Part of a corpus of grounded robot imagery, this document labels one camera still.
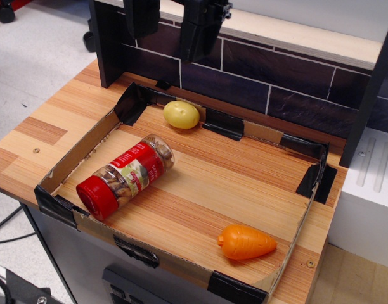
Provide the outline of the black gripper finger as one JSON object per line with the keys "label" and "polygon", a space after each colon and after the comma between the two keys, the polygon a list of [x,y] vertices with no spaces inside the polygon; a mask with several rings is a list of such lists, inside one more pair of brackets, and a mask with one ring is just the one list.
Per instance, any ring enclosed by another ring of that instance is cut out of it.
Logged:
{"label": "black gripper finger", "polygon": [[196,62],[210,55],[216,43],[222,20],[215,20],[210,1],[178,1],[184,6],[181,25],[181,60]]}
{"label": "black gripper finger", "polygon": [[129,34],[133,39],[152,35],[158,30],[160,0],[123,0]]}

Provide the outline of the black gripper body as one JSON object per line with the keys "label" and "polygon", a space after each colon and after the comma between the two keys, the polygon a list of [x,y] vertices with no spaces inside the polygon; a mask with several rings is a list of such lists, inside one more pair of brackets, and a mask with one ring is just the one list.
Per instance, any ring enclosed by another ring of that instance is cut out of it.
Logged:
{"label": "black gripper body", "polygon": [[210,1],[210,10],[215,20],[225,20],[231,18],[233,4],[228,0]]}

